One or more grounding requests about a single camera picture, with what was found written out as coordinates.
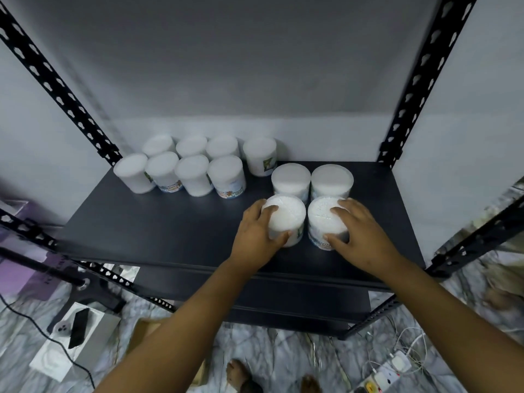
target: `extension cord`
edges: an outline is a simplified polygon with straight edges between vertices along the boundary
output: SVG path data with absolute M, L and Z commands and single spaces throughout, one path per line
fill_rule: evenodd
M 401 350 L 395 356 L 385 361 L 376 373 L 371 374 L 353 390 L 353 393 L 382 393 L 400 379 L 403 373 L 409 371 L 411 362 Z

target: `person's left hand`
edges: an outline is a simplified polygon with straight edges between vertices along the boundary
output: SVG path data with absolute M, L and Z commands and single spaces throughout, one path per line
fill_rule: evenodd
M 291 234 L 290 231 L 284 231 L 273 240 L 269 238 L 269 220 L 272 213 L 278 210 L 278 206 L 272 205 L 260 212 L 265 203 L 265 199 L 258 200 L 244 211 L 231 250 L 230 259 L 240 267 L 245 267 L 251 274 L 269 262 Z

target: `white box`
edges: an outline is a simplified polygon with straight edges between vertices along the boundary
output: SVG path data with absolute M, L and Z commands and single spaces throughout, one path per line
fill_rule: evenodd
M 54 333 L 50 337 L 64 345 L 75 363 L 87 368 L 92 373 L 102 351 L 106 348 L 109 337 L 120 322 L 120 317 L 75 303 L 62 320 L 68 320 L 72 325 L 75 313 L 83 309 L 89 309 L 90 312 L 85 331 L 85 340 L 81 345 L 67 349 L 69 337 L 57 337 Z M 39 371 L 58 382 L 87 376 L 84 370 L 76 367 L 69 361 L 59 345 L 49 340 L 45 341 L 29 366 L 33 370 Z

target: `hand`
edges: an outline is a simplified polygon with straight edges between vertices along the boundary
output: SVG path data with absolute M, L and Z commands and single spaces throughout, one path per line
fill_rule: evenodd
M 331 212 L 346 225 L 350 242 L 346 244 L 333 234 L 326 234 L 325 239 L 340 255 L 380 279 L 399 263 L 407 262 L 364 205 L 352 198 L 338 200 L 338 204 L 343 208 L 333 207 Z
M 236 233 L 230 259 L 238 266 L 254 274 L 273 257 L 273 255 L 287 242 L 289 231 L 282 232 L 277 238 L 269 238 L 269 220 L 278 205 L 267 207 L 260 213 L 265 199 L 258 200 L 244 211 L 239 230 Z

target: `person's left arm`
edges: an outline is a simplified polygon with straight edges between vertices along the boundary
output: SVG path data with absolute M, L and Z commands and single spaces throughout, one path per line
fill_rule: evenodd
M 183 393 L 211 350 L 220 324 L 250 277 L 288 240 L 269 239 L 268 223 L 278 209 L 260 212 L 259 200 L 244 212 L 231 256 L 167 322 L 134 349 L 96 388 L 96 393 Z

